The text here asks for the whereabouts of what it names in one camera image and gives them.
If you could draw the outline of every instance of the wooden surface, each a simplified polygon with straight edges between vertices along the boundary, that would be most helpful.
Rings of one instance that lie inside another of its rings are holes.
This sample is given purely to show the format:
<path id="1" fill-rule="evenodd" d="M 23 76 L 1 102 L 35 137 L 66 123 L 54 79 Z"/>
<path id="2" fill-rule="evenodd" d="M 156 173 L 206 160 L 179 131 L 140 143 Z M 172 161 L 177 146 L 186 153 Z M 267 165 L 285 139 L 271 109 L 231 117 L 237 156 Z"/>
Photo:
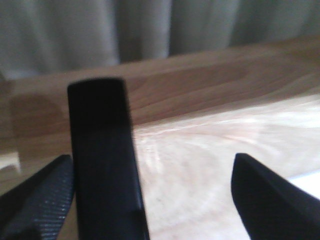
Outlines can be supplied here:
<path id="1" fill-rule="evenodd" d="M 0 83 L 1 194 L 71 153 L 66 87 L 106 76 L 127 80 L 153 240 L 249 239 L 237 152 L 286 178 L 320 169 L 318 36 Z M 74 205 L 59 239 L 77 239 Z"/>

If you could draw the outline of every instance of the curtain fold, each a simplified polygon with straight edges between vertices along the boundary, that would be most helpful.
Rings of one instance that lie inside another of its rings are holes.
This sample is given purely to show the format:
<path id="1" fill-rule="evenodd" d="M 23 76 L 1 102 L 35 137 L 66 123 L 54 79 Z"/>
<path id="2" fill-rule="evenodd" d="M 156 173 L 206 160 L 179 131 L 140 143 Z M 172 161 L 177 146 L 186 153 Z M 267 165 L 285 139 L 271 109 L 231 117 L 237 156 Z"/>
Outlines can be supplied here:
<path id="1" fill-rule="evenodd" d="M 320 34 L 319 0 L 3 0 L 7 79 Z"/>

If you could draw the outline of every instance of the light wood surface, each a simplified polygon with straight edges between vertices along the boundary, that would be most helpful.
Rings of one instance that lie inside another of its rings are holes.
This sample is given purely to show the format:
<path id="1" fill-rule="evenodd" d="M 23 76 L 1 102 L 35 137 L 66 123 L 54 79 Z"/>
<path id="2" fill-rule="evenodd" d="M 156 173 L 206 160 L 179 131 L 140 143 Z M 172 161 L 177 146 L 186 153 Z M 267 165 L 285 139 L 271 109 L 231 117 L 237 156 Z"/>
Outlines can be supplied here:
<path id="1" fill-rule="evenodd" d="M 248 240 L 230 193 L 249 153 L 288 178 L 320 169 L 320 37 L 0 83 L 0 193 L 71 153 L 67 85 L 126 79 L 153 240 Z M 60 240 L 76 240 L 72 206 Z"/>

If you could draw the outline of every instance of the black plastic piece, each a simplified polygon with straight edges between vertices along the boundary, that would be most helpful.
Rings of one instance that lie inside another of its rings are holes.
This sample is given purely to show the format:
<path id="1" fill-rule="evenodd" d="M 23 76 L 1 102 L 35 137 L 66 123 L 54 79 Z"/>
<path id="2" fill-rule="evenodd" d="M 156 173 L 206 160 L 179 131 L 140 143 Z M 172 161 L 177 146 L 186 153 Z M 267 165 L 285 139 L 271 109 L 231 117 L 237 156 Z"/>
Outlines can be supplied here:
<path id="1" fill-rule="evenodd" d="M 124 82 L 68 87 L 80 240 L 149 240 Z"/>
<path id="2" fill-rule="evenodd" d="M 231 191 L 252 240 L 319 240 L 320 201 L 251 156 L 235 156 Z"/>
<path id="3" fill-rule="evenodd" d="M 74 194 L 73 164 L 62 155 L 0 197 L 1 240 L 55 240 Z"/>

